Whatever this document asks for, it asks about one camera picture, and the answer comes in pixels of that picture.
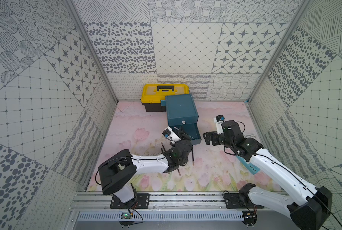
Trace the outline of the teal drawer cabinet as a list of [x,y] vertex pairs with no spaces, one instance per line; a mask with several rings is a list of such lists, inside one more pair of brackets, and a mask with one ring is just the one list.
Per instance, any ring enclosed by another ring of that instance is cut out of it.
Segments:
[[191,94],[165,97],[169,126],[196,124],[199,119],[197,108]]

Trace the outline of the grey pencil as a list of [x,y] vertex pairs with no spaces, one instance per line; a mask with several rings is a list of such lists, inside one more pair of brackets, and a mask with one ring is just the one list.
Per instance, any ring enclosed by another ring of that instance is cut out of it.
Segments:
[[182,140],[186,140],[186,139],[188,139],[188,140],[193,140],[193,139],[194,139],[193,137],[191,137],[190,135],[188,135],[188,134],[183,130],[182,127],[178,128],[178,127],[174,126],[174,129],[176,130],[176,135],[177,135],[180,139],[182,139]]

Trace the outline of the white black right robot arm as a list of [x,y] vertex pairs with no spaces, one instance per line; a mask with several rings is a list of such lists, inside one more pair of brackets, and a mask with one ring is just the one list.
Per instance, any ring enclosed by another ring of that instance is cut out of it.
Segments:
[[287,195],[281,195],[247,183],[239,190],[242,203],[263,206],[290,218],[301,230],[319,230],[331,215],[332,193],[318,188],[288,169],[256,139],[246,138],[239,124],[226,121],[223,115],[214,118],[216,131],[206,132],[207,145],[222,145],[232,155],[258,167],[273,179]]

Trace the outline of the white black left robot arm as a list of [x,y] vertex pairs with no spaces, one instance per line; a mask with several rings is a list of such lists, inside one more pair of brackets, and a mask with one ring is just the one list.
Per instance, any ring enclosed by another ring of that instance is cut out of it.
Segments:
[[156,156],[139,156],[123,149],[98,167],[96,181],[105,196],[114,195],[127,206],[136,204],[137,192],[130,180],[139,174],[171,173],[185,166],[188,156],[193,151],[191,138],[181,128],[174,130],[167,127],[163,136],[170,142],[171,148],[162,148]]

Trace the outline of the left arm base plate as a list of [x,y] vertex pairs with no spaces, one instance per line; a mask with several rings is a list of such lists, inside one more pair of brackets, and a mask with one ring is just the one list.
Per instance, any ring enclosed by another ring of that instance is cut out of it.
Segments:
[[136,194],[134,198],[123,203],[116,195],[112,196],[111,209],[148,209],[150,202],[149,193]]

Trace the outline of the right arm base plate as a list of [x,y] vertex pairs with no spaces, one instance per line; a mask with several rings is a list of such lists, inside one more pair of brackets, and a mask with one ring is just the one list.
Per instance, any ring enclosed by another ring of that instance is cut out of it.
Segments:
[[254,205],[250,201],[242,201],[240,199],[239,193],[230,193],[228,191],[224,191],[222,193],[222,197],[227,209],[255,210],[264,208],[264,206]]

